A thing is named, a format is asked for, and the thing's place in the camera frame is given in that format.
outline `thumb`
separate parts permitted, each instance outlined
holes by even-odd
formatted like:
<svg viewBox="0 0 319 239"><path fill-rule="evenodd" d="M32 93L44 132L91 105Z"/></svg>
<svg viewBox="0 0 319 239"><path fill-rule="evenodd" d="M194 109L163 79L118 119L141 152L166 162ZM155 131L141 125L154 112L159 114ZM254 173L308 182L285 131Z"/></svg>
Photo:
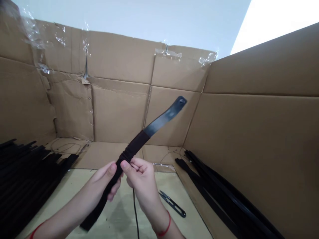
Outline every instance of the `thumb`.
<svg viewBox="0 0 319 239"><path fill-rule="evenodd" d="M126 174L126 176L133 181L136 177L136 170L126 161L123 160L121 162L121 168L123 169L123 172Z"/></svg>
<svg viewBox="0 0 319 239"><path fill-rule="evenodd" d="M103 177L104 181L106 181L107 183L109 183L111 181L111 179L115 175L116 168L117 168L117 166L115 163L112 163L110 165L110 167L107 169L106 173L104 174L104 177Z"/></svg>

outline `person's left hand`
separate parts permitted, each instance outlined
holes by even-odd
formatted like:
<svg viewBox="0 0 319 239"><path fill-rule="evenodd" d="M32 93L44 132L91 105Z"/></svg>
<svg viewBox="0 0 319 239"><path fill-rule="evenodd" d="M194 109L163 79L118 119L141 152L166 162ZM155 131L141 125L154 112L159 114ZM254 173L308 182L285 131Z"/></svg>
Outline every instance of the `person's left hand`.
<svg viewBox="0 0 319 239"><path fill-rule="evenodd" d="M100 168L87 181L81 190L67 204L70 207L70 213L74 213L74 217L84 220L90 212L96 207L100 201L103 191L116 172L115 162L110 162L103 168ZM121 178L112 187L107 200L112 201L121 184Z"/></svg>

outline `thread snips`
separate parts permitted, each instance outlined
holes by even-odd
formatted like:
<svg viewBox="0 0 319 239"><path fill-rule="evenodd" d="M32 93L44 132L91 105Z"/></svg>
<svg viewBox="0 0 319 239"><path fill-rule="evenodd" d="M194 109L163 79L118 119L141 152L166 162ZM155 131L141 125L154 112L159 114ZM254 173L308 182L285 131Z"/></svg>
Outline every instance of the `thread snips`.
<svg viewBox="0 0 319 239"><path fill-rule="evenodd" d="M180 206L178 206L169 196L161 190L159 194L181 217L186 217L185 211L181 209Z"/></svg>

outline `stack of black straps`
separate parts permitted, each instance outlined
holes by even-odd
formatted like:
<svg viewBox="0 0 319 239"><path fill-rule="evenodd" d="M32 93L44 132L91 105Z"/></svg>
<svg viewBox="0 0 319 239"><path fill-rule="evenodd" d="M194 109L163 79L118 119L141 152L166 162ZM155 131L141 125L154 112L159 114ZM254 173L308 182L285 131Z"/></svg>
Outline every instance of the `stack of black straps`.
<svg viewBox="0 0 319 239"><path fill-rule="evenodd" d="M232 184L203 164L191 151L185 151L199 173L182 159L176 163L187 172L196 188L214 212L238 239L283 239L279 231Z"/></svg>
<svg viewBox="0 0 319 239"><path fill-rule="evenodd" d="M44 146L17 145L15 139L0 144L0 231L15 238L31 221L78 158Z"/></svg>

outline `cardboard wall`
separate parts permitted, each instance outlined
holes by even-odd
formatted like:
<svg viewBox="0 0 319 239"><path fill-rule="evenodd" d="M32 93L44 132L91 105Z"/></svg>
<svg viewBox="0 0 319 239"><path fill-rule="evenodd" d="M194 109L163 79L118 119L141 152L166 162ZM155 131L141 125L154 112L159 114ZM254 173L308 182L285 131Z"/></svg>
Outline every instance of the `cardboard wall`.
<svg viewBox="0 0 319 239"><path fill-rule="evenodd" d="M50 105L34 66L0 57L0 142L36 140L38 145L56 138Z"/></svg>
<svg viewBox="0 0 319 239"><path fill-rule="evenodd" d="M22 24L18 8L5 2L0 56L38 68L58 137L129 143L182 95L188 100L183 112L148 143L183 145L208 74L199 59L210 51L169 46L182 55L171 58L155 55L165 51L161 42L39 20Z"/></svg>
<svg viewBox="0 0 319 239"><path fill-rule="evenodd" d="M319 24L213 62L184 148L285 238L319 229Z"/></svg>

